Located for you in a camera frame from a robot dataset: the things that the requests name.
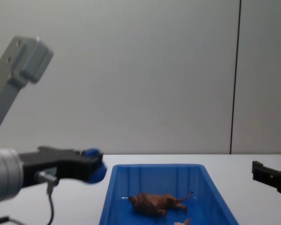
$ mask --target metal cylinder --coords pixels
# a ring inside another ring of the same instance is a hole
[[[23,185],[23,167],[14,149],[0,149],[0,201],[15,197]]]

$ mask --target brown toy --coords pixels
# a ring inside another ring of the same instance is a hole
[[[184,221],[184,223],[175,222],[174,225],[189,225],[190,222],[191,222],[191,219],[186,219]]]
[[[151,216],[166,216],[168,209],[183,209],[185,212],[187,211],[187,207],[181,204],[182,201],[185,201],[190,196],[192,196],[193,192],[191,192],[187,197],[183,199],[177,199],[170,194],[165,195],[152,195],[152,194],[138,194],[135,197],[128,197],[132,207],[143,214],[151,215]]]

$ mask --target black cable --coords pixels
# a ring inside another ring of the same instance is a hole
[[[22,223],[22,222],[20,222],[20,221],[18,221],[16,219],[9,218],[9,221],[13,222],[14,224],[17,224],[17,225],[25,225],[24,223]]]
[[[236,57],[235,57],[235,72],[234,72],[234,87],[233,87],[233,102],[232,102],[232,118],[231,118],[231,133],[230,133],[230,152],[232,154],[232,136],[233,136],[233,123],[234,123],[234,105],[235,105],[235,89],[236,89],[236,73],[238,61],[238,44],[239,44],[239,30],[240,30],[240,15],[242,10],[242,0],[239,0],[238,9],[238,28],[237,28],[237,44],[236,44]]]
[[[54,219],[54,206],[53,206],[53,201],[52,201],[52,197],[51,195],[48,195],[49,197],[49,202],[50,202],[50,209],[51,209],[51,217],[50,220],[48,222],[48,225],[51,225]]]
[[[12,222],[14,224],[17,224],[17,225],[25,225],[24,223],[16,220],[16,219],[12,219],[12,218],[9,218],[9,217],[0,217],[0,224],[3,224],[3,223],[6,223],[6,222]]]

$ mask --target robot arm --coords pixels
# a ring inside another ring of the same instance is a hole
[[[15,197],[22,188],[41,183],[38,174],[47,171],[58,180],[69,178],[100,182],[106,174],[98,150],[59,150],[41,146],[38,151],[17,154],[0,149],[0,201]]]
[[[0,125],[21,88],[29,81],[37,83],[52,57],[53,52],[38,38],[12,39],[0,59]],[[99,182],[106,173],[102,157],[98,150],[41,146],[35,152],[18,154],[14,149],[0,149],[0,201],[15,197],[22,188],[44,182],[51,175],[58,180]]]

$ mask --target cable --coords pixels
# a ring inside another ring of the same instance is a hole
[[[49,203],[50,203],[50,209],[51,209],[51,217],[48,222],[48,225],[51,225],[54,219],[54,206],[53,206],[53,201],[52,201],[52,192],[53,188],[58,185],[59,179],[49,173],[46,173],[45,171],[39,171],[35,175],[36,180],[39,183],[47,183],[47,194],[49,198]]]
[[[51,217],[50,220],[48,222],[48,225],[51,225],[54,219],[54,205],[53,205],[53,201],[52,201],[52,197],[51,195],[48,195],[49,197],[49,203],[50,203],[50,209],[51,209]]]
[[[237,44],[236,44],[235,71],[234,71],[234,87],[233,87],[233,100],[232,100],[231,133],[230,133],[230,151],[229,151],[230,155],[232,154],[232,136],[233,136],[233,123],[234,123],[234,105],[235,105],[235,89],[236,89],[236,75],[237,75],[237,60],[238,60],[238,45],[239,45],[239,30],[240,30],[241,10],[242,10],[242,0],[239,0]]]
[[[12,219],[12,218],[9,218],[9,217],[0,217],[0,224],[3,224],[3,223],[6,223],[6,222],[12,222],[14,224],[17,224],[17,225],[25,225],[24,223],[16,220],[16,219]]]
[[[24,223],[22,223],[22,222],[20,222],[20,221],[18,221],[16,219],[9,218],[9,221],[13,222],[14,224],[17,224],[17,225],[25,225]]]

